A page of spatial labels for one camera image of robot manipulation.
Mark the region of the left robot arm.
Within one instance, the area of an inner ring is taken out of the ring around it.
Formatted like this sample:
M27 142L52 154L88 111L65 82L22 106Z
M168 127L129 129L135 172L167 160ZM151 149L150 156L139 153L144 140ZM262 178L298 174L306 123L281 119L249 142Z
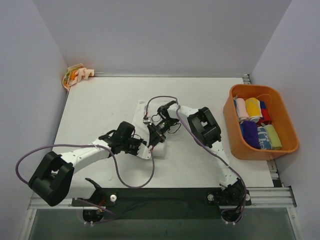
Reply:
M41 160L28 186L53 207L68 195L73 175L97 161L121 152L149 160L152 154L147 142L142 138L134 138L134 133L135 127L123 121L117 129L99 136L88 145L61 154L50 151Z

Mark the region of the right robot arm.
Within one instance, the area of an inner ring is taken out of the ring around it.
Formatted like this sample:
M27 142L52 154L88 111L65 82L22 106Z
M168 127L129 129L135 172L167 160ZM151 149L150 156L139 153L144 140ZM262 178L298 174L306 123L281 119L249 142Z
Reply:
M195 142L216 159L216 166L221 187L221 198L227 205L246 202L247 189L241 176L231 167L225 153L221 128L207 107L191 108L180 105L176 98L160 106L157 114L160 122L154 124L149 117L149 100L145 106L143 122L149 131L149 147L155 147L166 140L165 133L176 124L181 124Z

